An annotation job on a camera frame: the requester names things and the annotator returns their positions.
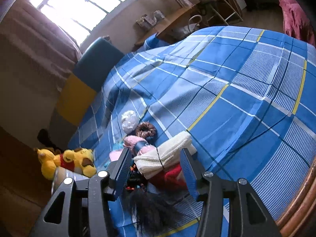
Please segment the black toy with orange dots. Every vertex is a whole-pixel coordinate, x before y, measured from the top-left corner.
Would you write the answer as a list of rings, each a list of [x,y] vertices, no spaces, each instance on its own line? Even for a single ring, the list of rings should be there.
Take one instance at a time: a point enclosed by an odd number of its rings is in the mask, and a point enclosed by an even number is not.
[[[130,166],[129,175],[125,184],[125,190],[131,193],[137,189],[147,190],[148,180],[138,170],[135,163]]]

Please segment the blue plush doll pink skirt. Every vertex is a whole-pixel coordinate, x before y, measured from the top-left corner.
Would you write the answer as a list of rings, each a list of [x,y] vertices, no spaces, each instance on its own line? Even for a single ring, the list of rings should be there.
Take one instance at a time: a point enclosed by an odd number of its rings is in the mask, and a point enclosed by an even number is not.
[[[117,161],[124,149],[123,141],[119,143],[114,143],[111,152],[109,153],[109,158],[105,161],[103,167],[107,168],[109,164],[113,161]]]

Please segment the white towel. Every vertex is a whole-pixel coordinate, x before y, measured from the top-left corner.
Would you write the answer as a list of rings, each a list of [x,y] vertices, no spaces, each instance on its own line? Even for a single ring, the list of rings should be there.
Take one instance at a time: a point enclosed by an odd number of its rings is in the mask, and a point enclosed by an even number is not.
[[[192,144],[191,135],[187,131],[178,133],[151,151],[134,157],[133,160],[138,170],[149,180],[161,171],[166,171],[179,163],[180,153],[184,148],[187,148],[191,155],[197,152]]]

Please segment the white fluffy pompom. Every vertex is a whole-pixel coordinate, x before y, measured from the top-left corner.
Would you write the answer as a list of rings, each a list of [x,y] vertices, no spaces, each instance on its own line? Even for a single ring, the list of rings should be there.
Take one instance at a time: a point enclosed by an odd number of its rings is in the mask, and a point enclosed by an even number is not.
[[[139,124],[139,116],[133,110],[126,111],[121,116],[122,129],[126,134],[133,132]]]

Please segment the brown hair scrunchie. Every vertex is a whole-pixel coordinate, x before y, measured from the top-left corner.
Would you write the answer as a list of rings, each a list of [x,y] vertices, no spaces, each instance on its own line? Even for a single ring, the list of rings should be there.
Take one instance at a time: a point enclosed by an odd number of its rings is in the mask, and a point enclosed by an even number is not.
[[[143,139],[146,139],[148,137],[154,137],[156,133],[157,130],[155,126],[148,121],[141,122],[135,129],[135,134]]]

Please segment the yellow giraffe plush toy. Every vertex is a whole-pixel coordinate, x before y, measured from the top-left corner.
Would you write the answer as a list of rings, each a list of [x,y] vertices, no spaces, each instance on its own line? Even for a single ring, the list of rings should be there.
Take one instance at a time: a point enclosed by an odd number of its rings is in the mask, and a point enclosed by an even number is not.
[[[53,180],[58,167],[91,178],[97,172],[91,149],[77,148],[61,153],[53,148],[34,148],[41,164],[41,173],[47,180]]]

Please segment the brown wooden wardrobe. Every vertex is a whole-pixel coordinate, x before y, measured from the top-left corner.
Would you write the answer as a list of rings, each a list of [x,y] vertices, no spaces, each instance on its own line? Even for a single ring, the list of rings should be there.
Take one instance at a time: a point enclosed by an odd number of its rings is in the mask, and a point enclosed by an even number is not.
[[[28,236],[50,194],[34,150],[1,128],[1,236]]]

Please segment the black hair wig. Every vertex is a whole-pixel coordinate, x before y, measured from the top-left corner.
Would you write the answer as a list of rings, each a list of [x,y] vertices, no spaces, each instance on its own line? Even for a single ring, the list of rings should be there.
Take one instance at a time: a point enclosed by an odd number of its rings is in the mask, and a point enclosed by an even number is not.
[[[166,193],[151,193],[138,188],[124,191],[124,209],[135,219],[137,230],[147,234],[159,234],[164,230],[176,229],[185,214],[173,206]]]

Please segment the blue plaid bed sheet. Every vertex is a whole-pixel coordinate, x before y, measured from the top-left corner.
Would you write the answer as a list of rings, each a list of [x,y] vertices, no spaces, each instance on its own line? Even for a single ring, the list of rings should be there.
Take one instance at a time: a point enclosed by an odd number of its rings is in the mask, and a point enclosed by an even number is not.
[[[150,37],[110,70],[68,147],[91,148],[103,168],[128,110],[155,126],[155,146],[190,133],[204,168],[247,179],[277,220],[315,159],[315,47],[233,26]]]

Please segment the grey yellow blue headboard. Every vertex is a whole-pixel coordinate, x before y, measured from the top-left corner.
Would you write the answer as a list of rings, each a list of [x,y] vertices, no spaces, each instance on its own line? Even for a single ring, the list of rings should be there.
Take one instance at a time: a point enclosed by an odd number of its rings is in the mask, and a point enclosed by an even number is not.
[[[83,53],[66,80],[51,116],[51,141],[66,150],[86,111],[124,54],[105,38],[97,38]]]

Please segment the pinkish window curtain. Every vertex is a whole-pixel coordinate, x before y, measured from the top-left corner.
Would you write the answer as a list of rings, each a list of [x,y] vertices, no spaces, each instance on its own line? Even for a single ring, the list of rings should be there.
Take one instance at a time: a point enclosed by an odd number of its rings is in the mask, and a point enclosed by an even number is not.
[[[17,0],[1,22],[1,92],[50,96],[64,86],[88,46],[109,35],[122,52],[142,30],[136,21],[156,10],[197,0]]]

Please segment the wooden desk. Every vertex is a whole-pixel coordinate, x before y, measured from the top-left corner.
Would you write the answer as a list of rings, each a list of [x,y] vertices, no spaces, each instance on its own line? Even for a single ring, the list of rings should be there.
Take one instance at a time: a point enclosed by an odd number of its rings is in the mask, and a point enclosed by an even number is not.
[[[172,31],[190,24],[198,24],[199,27],[206,26],[196,5],[190,8],[181,8],[167,15],[163,20],[157,23],[152,29],[138,39],[138,41],[134,44],[132,51],[136,51],[140,48],[145,43],[145,40],[152,35],[155,35],[160,40],[173,44],[177,42],[177,39],[171,36]]]

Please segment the pink blanket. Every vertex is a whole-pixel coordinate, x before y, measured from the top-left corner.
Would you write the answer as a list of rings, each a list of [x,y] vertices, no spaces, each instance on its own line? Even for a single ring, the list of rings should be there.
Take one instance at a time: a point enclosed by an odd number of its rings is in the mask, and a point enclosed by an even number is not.
[[[279,0],[284,33],[315,47],[314,28],[296,0]]]

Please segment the white folding stool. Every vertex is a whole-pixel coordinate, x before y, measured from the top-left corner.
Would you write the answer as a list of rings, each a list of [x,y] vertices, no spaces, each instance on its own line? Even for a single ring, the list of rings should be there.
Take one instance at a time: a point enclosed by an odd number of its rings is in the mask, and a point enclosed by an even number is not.
[[[243,22],[242,13],[235,0],[199,0],[198,11],[202,16],[202,25],[210,26],[229,22]]]

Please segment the wooden bed frame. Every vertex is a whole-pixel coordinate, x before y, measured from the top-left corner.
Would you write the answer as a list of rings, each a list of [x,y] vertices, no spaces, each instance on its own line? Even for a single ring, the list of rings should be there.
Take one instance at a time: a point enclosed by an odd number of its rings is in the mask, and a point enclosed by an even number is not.
[[[281,236],[295,236],[315,210],[315,159],[299,191],[276,221]]]

